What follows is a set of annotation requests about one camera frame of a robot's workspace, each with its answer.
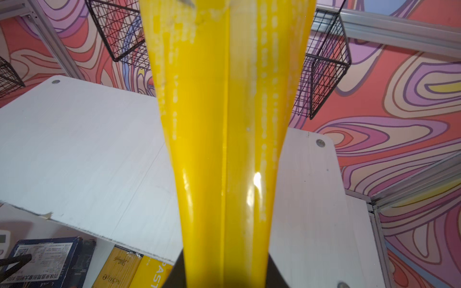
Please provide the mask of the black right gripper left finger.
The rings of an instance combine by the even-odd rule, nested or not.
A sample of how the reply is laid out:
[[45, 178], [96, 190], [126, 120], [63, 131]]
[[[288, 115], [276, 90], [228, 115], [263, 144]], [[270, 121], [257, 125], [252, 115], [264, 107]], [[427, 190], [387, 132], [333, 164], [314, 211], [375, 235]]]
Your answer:
[[163, 283], [162, 288], [186, 288], [186, 269], [184, 261], [184, 252], [178, 256], [173, 269], [168, 278]]

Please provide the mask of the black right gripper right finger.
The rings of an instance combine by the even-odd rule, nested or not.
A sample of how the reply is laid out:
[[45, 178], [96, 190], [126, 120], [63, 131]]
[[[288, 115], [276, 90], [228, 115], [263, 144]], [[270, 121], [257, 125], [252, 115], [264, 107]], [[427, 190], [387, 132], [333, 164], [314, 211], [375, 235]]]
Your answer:
[[271, 255], [268, 256], [267, 288], [289, 288]]

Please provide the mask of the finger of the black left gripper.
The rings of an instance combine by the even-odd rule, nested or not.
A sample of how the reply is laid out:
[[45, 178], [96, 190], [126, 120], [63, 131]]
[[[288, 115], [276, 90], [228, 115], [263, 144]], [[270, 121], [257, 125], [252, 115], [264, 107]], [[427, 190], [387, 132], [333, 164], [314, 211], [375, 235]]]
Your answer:
[[0, 282], [2, 283], [7, 278], [18, 272], [22, 267], [28, 264], [32, 260], [32, 254], [24, 254], [21, 256], [15, 256], [12, 258], [1, 259], [1, 267], [6, 269], [1, 272]]

